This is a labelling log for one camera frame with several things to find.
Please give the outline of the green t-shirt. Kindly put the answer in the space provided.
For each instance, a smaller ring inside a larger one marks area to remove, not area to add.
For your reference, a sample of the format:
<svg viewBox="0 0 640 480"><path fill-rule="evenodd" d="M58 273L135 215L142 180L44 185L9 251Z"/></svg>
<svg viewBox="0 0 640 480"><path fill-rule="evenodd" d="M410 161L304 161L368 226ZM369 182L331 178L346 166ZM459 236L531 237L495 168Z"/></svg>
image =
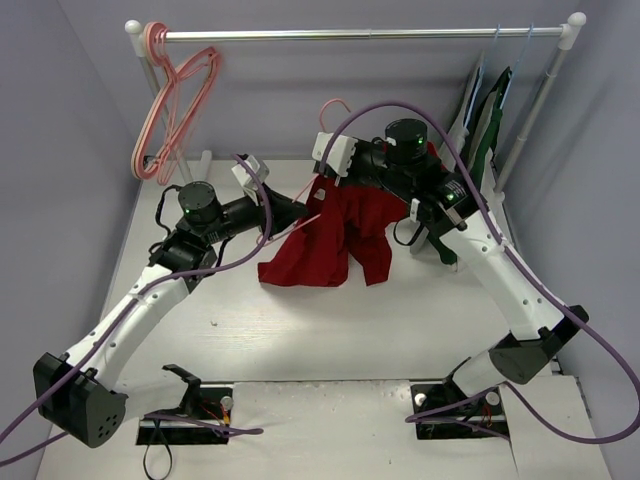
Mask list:
<svg viewBox="0 0 640 480"><path fill-rule="evenodd" d="M495 155L503 118L503 110L499 109L499 105L510 74L511 68L507 67L487 96L481 102L476 100L469 123L469 136L459 155L480 192L485 184L485 172Z"/></svg>

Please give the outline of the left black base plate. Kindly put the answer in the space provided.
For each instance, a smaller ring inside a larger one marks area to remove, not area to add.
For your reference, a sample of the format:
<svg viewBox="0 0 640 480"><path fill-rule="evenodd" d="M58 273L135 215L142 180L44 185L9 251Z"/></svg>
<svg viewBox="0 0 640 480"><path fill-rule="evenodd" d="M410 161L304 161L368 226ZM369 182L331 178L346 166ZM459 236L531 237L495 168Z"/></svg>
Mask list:
<svg viewBox="0 0 640 480"><path fill-rule="evenodd" d="M153 420L143 418L139 421L135 444L137 446L213 446L227 445L226 434L184 422L184 418L203 423L226 426L231 421L233 400L232 384L203 384L200 398L193 404L189 413L179 408L160 410L161 414L178 417L178 420Z"/></svg>

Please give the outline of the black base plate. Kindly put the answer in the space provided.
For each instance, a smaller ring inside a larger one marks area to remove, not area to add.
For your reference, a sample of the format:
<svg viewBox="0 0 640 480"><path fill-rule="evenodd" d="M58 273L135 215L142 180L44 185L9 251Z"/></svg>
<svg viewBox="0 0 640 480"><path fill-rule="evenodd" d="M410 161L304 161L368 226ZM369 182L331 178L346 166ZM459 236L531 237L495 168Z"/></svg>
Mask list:
<svg viewBox="0 0 640 480"><path fill-rule="evenodd" d="M178 420L153 420L143 418L139 421L135 444L137 446L213 446L227 445L226 434L184 422L184 418L203 423L226 426L231 421L233 400L232 384L203 384L200 398L193 404L189 413L179 408L160 410L161 414L178 417Z"/></svg>
<svg viewBox="0 0 640 480"><path fill-rule="evenodd" d="M442 383L413 383L410 385L413 414L441 409L461 400ZM510 439L509 426L498 388L486 392L479 399L429 415L413 423L419 441Z"/></svg>

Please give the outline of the pink hanger bundle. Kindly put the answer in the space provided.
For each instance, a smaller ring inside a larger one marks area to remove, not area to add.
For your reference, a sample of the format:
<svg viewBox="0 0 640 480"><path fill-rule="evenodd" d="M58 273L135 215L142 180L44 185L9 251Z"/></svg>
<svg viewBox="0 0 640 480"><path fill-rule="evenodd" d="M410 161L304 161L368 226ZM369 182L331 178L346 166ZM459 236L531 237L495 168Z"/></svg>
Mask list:
<svg viewBox="0 0 640 480"><path fill-rule="evenodd" d="M179 171L190 183L194 176L185 147L213 91L222 57L209 46L176 65L167 52L170 30L165 24L129 20L125 31L154 94L131 154L131 172L138 180L166 185Z"/></svg>

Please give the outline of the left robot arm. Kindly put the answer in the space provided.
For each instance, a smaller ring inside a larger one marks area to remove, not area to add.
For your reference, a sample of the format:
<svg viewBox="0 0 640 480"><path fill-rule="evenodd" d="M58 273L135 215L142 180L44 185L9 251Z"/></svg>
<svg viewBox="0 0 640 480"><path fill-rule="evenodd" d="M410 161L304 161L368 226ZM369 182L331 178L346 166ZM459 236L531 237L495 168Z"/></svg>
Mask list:
<svg viewBox="0 0 640 480"><path fill-rule="evenodd" d="M253 228L271 237L307 215L303 203L266 185L260 189L264 200L243 196L223 204L205 181L179 188L182 216L127 294L64 354L46 353L34 365L41 416L97 448L130 419L160 411L180 420L196 414L201 381L186 369L166 364L161 379L140 385L121 374L159 322L209 276L216 244Z"/></svg>

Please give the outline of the red t-shirt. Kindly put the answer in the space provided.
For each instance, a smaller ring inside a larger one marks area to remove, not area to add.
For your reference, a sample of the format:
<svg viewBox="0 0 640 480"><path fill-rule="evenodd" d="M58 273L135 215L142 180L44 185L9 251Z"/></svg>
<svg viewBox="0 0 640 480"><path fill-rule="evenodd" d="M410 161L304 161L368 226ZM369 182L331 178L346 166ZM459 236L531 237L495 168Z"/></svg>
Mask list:
<svg viewBox="0 0 640 480"><path fill-rule="evenodd" d="M276 255L258 264L258 280L279 287L338 287L349 259L362 267L368 286L388 280L392 251L386 229L407 216L407 205L373 187L339 187L318 176L306 200L308 217Z"/></svg>

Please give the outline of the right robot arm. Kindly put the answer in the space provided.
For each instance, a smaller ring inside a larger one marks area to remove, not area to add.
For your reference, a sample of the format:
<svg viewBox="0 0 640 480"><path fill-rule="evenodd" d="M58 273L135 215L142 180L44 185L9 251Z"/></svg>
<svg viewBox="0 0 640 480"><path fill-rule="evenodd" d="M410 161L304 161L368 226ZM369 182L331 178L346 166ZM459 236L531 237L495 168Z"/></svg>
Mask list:
<svg viewBox="0 0 640 480"><path fill-rule="evenodd" d="M345 186L374 187L403 201L409 218L471 270L507 321L505 337L447 377L442 398L449 409L464 412L480 392L505 381L528 383L578 333L571 319L588 321L579 305L562 313L557 298L544 298L527 280L529 268L515 266L520 257L494 216L482 215L483 198L430 153L424 122L396 120L371 141L320 132L312 157Z"/></svg>

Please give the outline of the grey t-shirt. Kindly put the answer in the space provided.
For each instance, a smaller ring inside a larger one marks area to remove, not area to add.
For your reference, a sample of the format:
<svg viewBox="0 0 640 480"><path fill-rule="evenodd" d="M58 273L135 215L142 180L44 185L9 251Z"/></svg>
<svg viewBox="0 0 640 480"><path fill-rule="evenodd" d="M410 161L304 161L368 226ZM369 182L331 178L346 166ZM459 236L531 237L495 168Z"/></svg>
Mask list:
<svg viewBox="0 0 640 480"><path fill-rule="evenodd" d="M486 65L486 53L481 51L475 66L471 69L467 77L455 117L453 118L448 131L448 135L452 140L453 146L455 147L455 151L458 155L461 154L467 137L469 136L469 123L477 95L482 86Z"/></svg>

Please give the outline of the blue hanger right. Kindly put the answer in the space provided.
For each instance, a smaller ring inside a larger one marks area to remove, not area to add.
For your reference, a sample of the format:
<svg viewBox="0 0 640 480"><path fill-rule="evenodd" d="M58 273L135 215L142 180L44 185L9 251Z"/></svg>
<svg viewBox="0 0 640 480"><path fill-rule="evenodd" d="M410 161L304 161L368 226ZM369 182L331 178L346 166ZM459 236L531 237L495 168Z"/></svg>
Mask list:
<svg viewBox="0 0 640 480"><path fill-rule="evenodd" d="M514 65L513 65L513 67L511 68L511 74L509 76L508 83L507 83L507 85L506 85L506 87L504 89L504 92L502 94L501 102L500 102L500 105L499 105L499 109L501 111L504 109L505 103L506 103L506 101L508 99L508 96L509 96L509 93L510 93L510 91L512 89L513 83L514 83L514 81L516 79L516 76L517 76L517 74L519 72L521 63L522 63L522 61L523 61L523 59L524 59L524 57L526 55L526 52L527 52L527 50L529 48L529 45L530 45L530 42L531 42L531 39L532 39L532 36L533 36L534 28L535 28L535 25L532 22L530 24L530 26L529 26L528 31L527 31L526 40L525 40L525 42L524 42L524 44L523 44L523 46L522 46L522 48L520 50L520 53L519 53Z"/></svg>

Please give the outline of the metal clothes rack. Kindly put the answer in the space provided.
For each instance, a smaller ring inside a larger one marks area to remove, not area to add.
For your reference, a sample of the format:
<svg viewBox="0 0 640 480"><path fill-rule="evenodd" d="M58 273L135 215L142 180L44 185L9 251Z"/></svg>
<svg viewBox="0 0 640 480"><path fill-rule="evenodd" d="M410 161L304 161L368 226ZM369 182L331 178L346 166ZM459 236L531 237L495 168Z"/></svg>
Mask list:
<svg viewBox="0 0 640 480"><path fill-rule="evenodd" d="M160 171L168 159L176 155L177 168L183 179L193 179L190 167L182 159L182 145L219 73L221 57L214 48L216 44L549 37L558 40L557 48L563 54L572 49L586 23L587 15L583 12L572 13L565 22L554 27L173 31L161 22L143 25L136 20L129 20L125 23L125 32L154 95L152 107L131 155L131 172L136 179L142 181L150 178L160 179ZM184 118L176 122L175 112L166 109L165 104L169 100L177 99L180 85L200 70L205 71L202 86L195 94Z"/></svg>

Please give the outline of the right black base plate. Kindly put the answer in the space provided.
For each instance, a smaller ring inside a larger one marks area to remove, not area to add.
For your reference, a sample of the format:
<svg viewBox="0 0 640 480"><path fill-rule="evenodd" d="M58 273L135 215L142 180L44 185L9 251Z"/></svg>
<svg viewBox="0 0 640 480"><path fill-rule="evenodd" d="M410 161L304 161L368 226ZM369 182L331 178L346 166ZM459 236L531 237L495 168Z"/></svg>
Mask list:
<svg viewBox="0 0 640 480"><path fill-rule="evenodd" d="M413 383L410 385L413 414L441 409L461 400L442 383ZM419 441L510 439L509 426L498 388L486 392L479 399L429 415L413 423Z"/></svg>

